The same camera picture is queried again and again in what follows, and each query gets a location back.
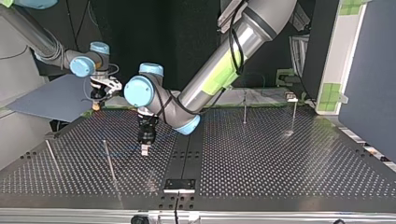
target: metal pin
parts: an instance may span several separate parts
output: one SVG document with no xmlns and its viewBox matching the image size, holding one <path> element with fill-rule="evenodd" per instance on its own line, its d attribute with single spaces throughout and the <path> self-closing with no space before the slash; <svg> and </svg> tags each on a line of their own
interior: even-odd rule
<svg viewBox="0 0 396 224">
<path fill-rule="evenodd" d="M 46 143 L 49 149 L 50 156 L 52 157 L 53 160 L 55 160 L 55 155 L 53 154 L 52 147 L 50 146 L 50 141 L 48 139 L 46 139 Z"/>
<path fill-rule="evenodd" d="M 117 179 L 116 179 L 116 175 L 114 174 L 113 162 L 111 161 L 111 157 L 110 157 L 110 153 L 108 151 L 106 139 L 103 140 L 103 146 L 105 147 L 105 152 L 106 152 L 106 156 L 107 156 L 108 166 L 110 167 L 111 175 L 113 176 L 113 180 L 116 181 Z"/>
<path fill-rule="evenodd" d="M 247 92 L 245 91 L 245 95 L 244 95 L 244 124 L 247 123 L 247 112 L 248 112 Z"/>
<path fill-rule="evenodd" d="M 244 111 L 244 124 L 247 123 L 247 110 L 248 110 L 248 107 L 245 105 L 245 111 Z"/>
<path fill-rule="evenodd" d="M 53 153 L 52 147 L 50 145 L 50 141 L 46 139 L 46 144 L 49 149 L 49 154 L 52 157 L 53 161 L 55 162 L 56 169 L 58 170 L 59 176 L 62 178 L 61 169 L 59 168 L 58 162 L 56 161 L 55 154 Z"/>
<path fill-rule="evenodd" d="M 294 103 L 293 121 L 294 121 L 294 119 L 296 118 L 297 103 L 298 103 L 298 101 L 296 101 L 296 102 Z"/>
</svg>

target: white wall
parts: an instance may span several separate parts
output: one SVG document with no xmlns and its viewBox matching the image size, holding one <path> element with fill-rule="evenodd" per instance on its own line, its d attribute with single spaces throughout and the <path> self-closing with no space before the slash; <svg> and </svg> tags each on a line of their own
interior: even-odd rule
<svg viewBox="0 0 396 224">
<path fill-rule="evenodd" d="M 13 113 L 5 106 L 45 83 L 26 44 L 0 17 L 0 169 L 37 146 L 50 132 L 48 119 Z"/>
</svg>

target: metal rod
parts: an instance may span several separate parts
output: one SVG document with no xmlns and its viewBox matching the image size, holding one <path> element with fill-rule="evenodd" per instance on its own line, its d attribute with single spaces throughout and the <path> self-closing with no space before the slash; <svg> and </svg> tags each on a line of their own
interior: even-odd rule
<svg viewBox="0 0 396 224">
<path fill-rule="evenodd" d="M 50 156 L 52 157 L 53 160 L 56 161 L 55 154 L 53 154 L 52 147 L 50 146 L 50 141 L 48 139 L 46 140 L 46 143 L 47 143 L 47 147 L 49 149 Z"/>
<path fill-rule="evenodd" d="M 244 111 L 244 124 L 247 123 L 247 110 L 248 110 L 248 107 L 247 107 L 247 105 L 245 105 L 245 111 Z"/>
<path fill-rule="evenodd" d="M 293 121 L 294 121 L 294 120 L 295 120 L 295 118 L 296 118 L 297 103 L 298 103 L 298 101 L 296 101 L 296 102 L 294 103 L 294 110 L 293 110 Z"/>
<path fill-rule="evenodd" d="M 56 161 L 55 154 L 53 153 L 52 146 L 50 145 L 50 141 L 46 139 L 47 148 L 49 149 L 49 154 L 52 157 L 53 162 L 55 162 L 56 169 L 58 171 L 59 177 L 62 178 L 61 169 L 59 168 L 58 162 Z"/>
<path fill-rule="evenodd" d="M 108 146 L 107 146 L 106 139 L 103 140 L 103 146 L 105 147 L 105 152 L 106 152 L 106 156 L 107 156 L 108 166 L 110 167 L 111 175 L 113 176 L 113 180 L 117 181 L 116 175 L 114 174 L 113 162 L 111 161 L 111 157 L 110 157 L 110 153 L 108 151 Z"/>
<path fill-rule="evenodd" d="M 36 54 L 42 57 L 51 57 L 55 54 L 56 41 L 26 10 L 0 4 L 0 16 L 23 37 Z"/>
</svg>

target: green tape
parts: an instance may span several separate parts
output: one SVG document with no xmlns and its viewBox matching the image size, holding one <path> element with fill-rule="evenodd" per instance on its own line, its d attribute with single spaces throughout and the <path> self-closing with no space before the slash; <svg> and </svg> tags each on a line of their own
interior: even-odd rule
<svg viewBox="0 0 396 224">
<path fill-rule="evenodd" d="M 320 95 L 318 111 L 335 111 L 340 99 L 340 90 L 341 84 L 339 83 L 324 83 Z"/>
<path fill-rule="evenodd" d="M 11 7 L 14 3 L 14 0 L 0 0 L 0 4 L 3 4 L 5 7 Z"/>
<path fill-rule="evenodd" d="M 238 51 L 235 53 L 235 58 L 237 62 L 240 62 L 241 56 Z M 235 71 L 233 57 L 231 51 L 228 50 L 212 70 L 202 91 L 209 95 L 215 95 L 221 88 L 228 88 L 238 78 Z"/>
<path fill-rule="evenodd" d="M 340 15 L 358 15 L 362 4 L 362 0 L 344 0 L 341 5 Z"/>
</svg>

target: black cable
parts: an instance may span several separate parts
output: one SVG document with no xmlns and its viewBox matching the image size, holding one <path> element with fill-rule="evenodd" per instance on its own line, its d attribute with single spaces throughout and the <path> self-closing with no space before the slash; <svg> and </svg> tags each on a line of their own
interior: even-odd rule
<svg viewBox="0 0 396 224">
<path fill-rule="evenodd" d="M 219 94 L 219 96 L 218 96 L 218 97 L 216 98 L 216 100 L 212 103 L 212 105 L 210 105 L 210 106 L 207 108 L 206 111 L 202 112 L 201 115 L 206 114 L 207 111 L 209 111 L 210 109 L 212 109 L 212 108 L 215 106 L 215 104 L 218 102 L 218 100 L 220 99 L 221 95 L 222 95 L 224 92 L 225 92 L 225 89 L 222 89 L 221 92 L 220 92 L 220 94 Z"/>
<path fill-rule="evenodd" d="M 291 57 L 293 59 L 293 63 L 296 63 L 296 59 L 295 59 L 295 54 L 294 54 L 294 46 L 291 44 Z M 314 104 L 315 107 L 317 107 L 317 103 L 315 102 L 316 99 L 312 98 L 312 96 L 309 94 L 309 92 L 306 90 L 306 87 L 303 83 L 303 78 L 301 77 L 300 72 L 297 69 L 297 64 L 296 64 L 296 73 L 297 73 L 297 77 L 300 79 L 301 85 L 303 86 L 304 91 L 306 92 L 306 95 L 309 97 L 309 99 L 311 100 L 312 104 Z"/>
<path fill-rule="evenodd" d="M 0 58 L 0 60 L 11 59 L 11 58 L 18 57 L 18 56 L 22 55 L 24 52 L 26 52 L 26 50 L 28 50 L 28 49 L 29 49 L 29 47 L 26 46 L 26 48 L 21 53 L 17 53 L 15 55 L 11 55 L 11 56 L 7 56 L 7 57 L 4 57 L 4 58 Z"/>
<path fill-rule="evenodd" d="M 175 213 L 175 224 L 178 224 L 178 215 L 177 215 L 178 195 L 177 195 L 176 206 L 175 206 L 175 211 L 174 211 L 174 213 Z"/>
<path fill-rule="evenodd" d="M 230 43 L 230 51 L 231 51 L 231 56 L 233 57 L 233 66 L 236 69 L 236 74 L 241 75 L 243 69 L 243 63 L 244 63 L 244 52 L 242 50 L 242 46 L 239 43 L 238 36 L 236 34 L 235 29 L 233 28 L 233 23 L 235 22 L 236 15 L 238 14 L 239 10 L 241 7 L 245 4 L 246 0 L 243 0 L 239 3 L 239 5 L 236 7 L 235 11 L 233 12 L 233 16 L 231 17 L 231 23 L 230 23 L 230 31 L 228 33 L 229 37 L 229 43 Z M 239 50 L 239 55 L 240 55 L 240 64 L 238 65 L 238 62 L 236 61 L 235 57 L 235 52 L 233 51 L 233 41 L 235 41 L 236 45 L 238 46 Z"/>
<path fill-rule="evenodd" d="M 343 219 L 335 220 L 334 224 L 346 224 Z"/>
<path fill-rule="evenodd" d="M 85 16 L 87 15 L 88 6 L 90 5 L 90 2 L 91 2 L 91 0 L 88 0 L 87 3 L 85 4 L 84 12 L 82 13 L 81 22 L 79 23 L 78 30 L 76 32 L 76 36 L 75 36 L 76 40 L 78 40 L 79 32 L 81 31 L 82 24 L 85 21 Z"/>
<path fill-rule="evenodd" d="M 73 33 L 74 42 L 75 42 L 77 50 L 79 51 L 79 47 L 78 47 L 78 43 L 77 43 L 77 39 L 76 39 L 76 31 L 74 29 L 72 15 L 70 13 L 69 0 L 66 0 L 66 9 L 67 9 L 67 16 L 69 17 L 70 28 L 72 29 L 72 33 Z"/>
<path fill-rule="evenodd" d="M 81 21 L 79 22 L 78 29 L 76 31 L 75 27 L 73 25 L 73 20 L 72 20 L 72 16 L 71 16 L 71 12 L 70 12 L 69 0 L 66 0 L 67 15 L 69 17 L 69 23 L 70 23 L 70 27 L 72 28 L 73 38 L 74 38 L 74 42 L 75 42 L 77 51 L 80 51 L 79 46 L 78 46 L 78 36 L 79 36 L 79 33 L 81 32 L 82 24 L 85 21 L 85 15 L 87 14 L 87 10 L 88 10 L 88 6 L 90 5 L 90 2 L 91 2 L 91 0 L 88 0 L 85 5 Z"/>
</svg>

